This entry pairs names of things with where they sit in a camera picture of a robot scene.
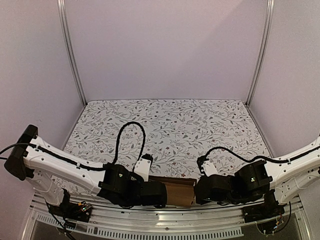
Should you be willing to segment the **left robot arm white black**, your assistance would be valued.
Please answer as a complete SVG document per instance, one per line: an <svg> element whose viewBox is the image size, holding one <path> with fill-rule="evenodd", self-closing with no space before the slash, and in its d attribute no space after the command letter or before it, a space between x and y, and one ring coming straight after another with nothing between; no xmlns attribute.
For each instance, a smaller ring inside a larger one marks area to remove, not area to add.
<svg viewBox="0 0 320 240"><path fill-rule="evenodd" d="M30 124L17 143L4 149L11 151L4 162L4 168L19 180L27 180L54 207L66 205L69 193L59 188L52 176L78 185L90 194L122 208L165 207L165 184L149 180L152 155L140 151L133 169L128 170L117 163L120 138L118 136L116 139L112 162L94 162L52 146L38 135L38 128Z"/></svg>

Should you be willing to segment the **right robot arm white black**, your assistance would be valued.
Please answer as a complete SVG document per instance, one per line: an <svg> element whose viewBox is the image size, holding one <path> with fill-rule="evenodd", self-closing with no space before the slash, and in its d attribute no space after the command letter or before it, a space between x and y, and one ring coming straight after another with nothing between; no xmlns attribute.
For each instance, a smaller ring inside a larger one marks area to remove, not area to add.
<svg viewBox="0 0 320 240"><path fill-rule="evenodd" d="M194 187L199 205L222 202L233 205L254 202L271 194L279 205L291 201L320 178L320 140L278 158L256 156L233 175L218 173L210 149L197 159L202 173Z"/></svg>

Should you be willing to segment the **floral patterned table mat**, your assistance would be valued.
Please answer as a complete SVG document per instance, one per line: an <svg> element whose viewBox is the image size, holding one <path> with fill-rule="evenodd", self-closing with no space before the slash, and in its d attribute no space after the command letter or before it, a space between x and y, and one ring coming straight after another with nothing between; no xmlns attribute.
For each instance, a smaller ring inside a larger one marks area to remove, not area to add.
<svg viewBox="0 0 320 240"><path fill-rule="evenodd" d="M245 160L269 156L253 119L239 100L96 100L87 104L64 151L81 159L117 163L131 170L139 152L151 154L150 174L199 179L197 158L209 159L220 175Z"/></svg>

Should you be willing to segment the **aluminium front rail frame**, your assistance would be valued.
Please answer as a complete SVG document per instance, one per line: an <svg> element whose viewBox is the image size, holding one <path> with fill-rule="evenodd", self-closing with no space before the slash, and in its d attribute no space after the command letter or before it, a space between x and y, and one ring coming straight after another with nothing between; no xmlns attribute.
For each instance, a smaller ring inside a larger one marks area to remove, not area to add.
<svg viewBox="0 0 320 240"><path fill-rule="evenodd" d="M262 225L271 219L246 223L241 205L220 206L214 202L190 208L162 209L137 206L123 209L91 195L71 196L75 203L93 205L89 222L77 222L69 232L77 239L94 240L310 240L310 224L301 200L294 197L285 207L279 232L264 234Z"/></svg>

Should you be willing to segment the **left aluminium frame post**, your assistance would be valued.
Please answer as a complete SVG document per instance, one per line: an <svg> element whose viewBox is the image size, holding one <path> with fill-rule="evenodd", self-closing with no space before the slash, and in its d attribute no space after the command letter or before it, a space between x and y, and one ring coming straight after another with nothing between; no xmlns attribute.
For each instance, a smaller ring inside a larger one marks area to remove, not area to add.
<svg viewBox="0 0 320 240"><path fill-rule="evenodd" d="M72 39L71 39L71 33L69 29L69 24L68 24L65 1L57 0L57 8L58 8L59 20L60 20L60 25L62 30L62 37L65 44L65 49L66 49L66 53L69 61L70 70L72 73L72 77L74 80L74 84L75 84L80 102L82 106L85 107L88 104L88 101L85 96L84 87L81 82L81 77L78 70L77 61L75 58L75 53L72 45Z"/></svg>

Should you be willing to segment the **aluminium frame post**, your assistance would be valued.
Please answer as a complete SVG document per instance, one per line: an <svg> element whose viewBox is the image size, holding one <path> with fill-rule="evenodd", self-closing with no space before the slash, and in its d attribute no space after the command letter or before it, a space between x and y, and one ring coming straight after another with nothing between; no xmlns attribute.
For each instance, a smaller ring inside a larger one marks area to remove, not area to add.
<svg viewBox="0 0 320 240"><path fill-rule="evenodd" d="M258 57L257 57L257 61L255 64L249 92L248 92L248 95L247 95L247 98L245 101L245 105L248 109L250 108L250 106L253 102L256 88L258 85L258 81L260 78L261 70L263 67L265 54L266 54L267 46L268 46L268 40L269 40L269 36L270 36L270 32L271 32L274 8L275 8L275 1L268 0L267 5L266 5L265 21L264 21L264 26L263 26L263 33L262 33L262 39L261 39L260 48L259 48L259 52L258 52Z"/></svg>
<svg viewBox="0 0 320 240"><path fill-rule="evenodd" d="M70 70L72 73L72 77L74 80L74 84L75 84L80 102L82 106L85 107L88 104L88 101L85 96L84 87L81 82L81 77L78 70L77 61L75 58L75 53L72 45L72 39L71 39L71 33L69 29L69 24L68 24L65 1L57 0L57 8L58 8L59 20L60 20L60 25L62 30L62 37L65 44L65 49L66 49L66 53L69 61Z"/></svg>

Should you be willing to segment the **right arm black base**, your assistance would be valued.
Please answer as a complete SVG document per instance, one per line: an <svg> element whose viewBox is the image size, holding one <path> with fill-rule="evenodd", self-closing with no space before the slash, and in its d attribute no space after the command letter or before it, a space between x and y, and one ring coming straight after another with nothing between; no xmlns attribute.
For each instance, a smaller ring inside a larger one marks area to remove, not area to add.
<svg viewBox="0 0 320 240"><path fill-rule="evenodd" d="M256 222L273 218L285 213L283 205L280 205L275 198L275 190L268 191L263 196L261 204L246 206L242 208L242 215L245 223Z"/></svg>

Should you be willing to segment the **right aluminium frame post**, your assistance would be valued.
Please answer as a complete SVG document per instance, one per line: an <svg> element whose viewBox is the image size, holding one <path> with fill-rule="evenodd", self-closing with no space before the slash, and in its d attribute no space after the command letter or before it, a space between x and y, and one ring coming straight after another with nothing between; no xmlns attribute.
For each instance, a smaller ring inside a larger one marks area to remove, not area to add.
<svg viewBox="0 0 320 240"><path fill-rule="evenodd" d="M263 26L263 33L262 33L262 39L261 39L260 48L259 48L259 52L258 52L258 57L257 57L257 61L255 64L249 92L248 92L248 95L247 95L247 98L245 101L245 105L248 109L250 108L250 106L253 102L256 88L258 85L258 81L260 78L261 70L263 67L265 54L266 54L267 46L268 46L268 40L269 40L269 36L270 36L270 32L271 32L274 8L275 8L275 1L268 0L267 5L266 5L265 21L264 21L264 26Z"/></svg>

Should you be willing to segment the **brown cardboard paper box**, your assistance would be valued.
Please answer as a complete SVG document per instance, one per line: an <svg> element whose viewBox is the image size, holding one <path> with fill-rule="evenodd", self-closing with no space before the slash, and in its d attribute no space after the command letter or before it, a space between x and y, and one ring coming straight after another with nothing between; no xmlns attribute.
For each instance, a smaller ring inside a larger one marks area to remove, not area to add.
<svg viewBox="0 0 320 240"><path fill-rule="evenodd" d="M165 184L167 205L190 208L195 203L194 186L197 184L196 179L149 176L149 180Z"/></svg>

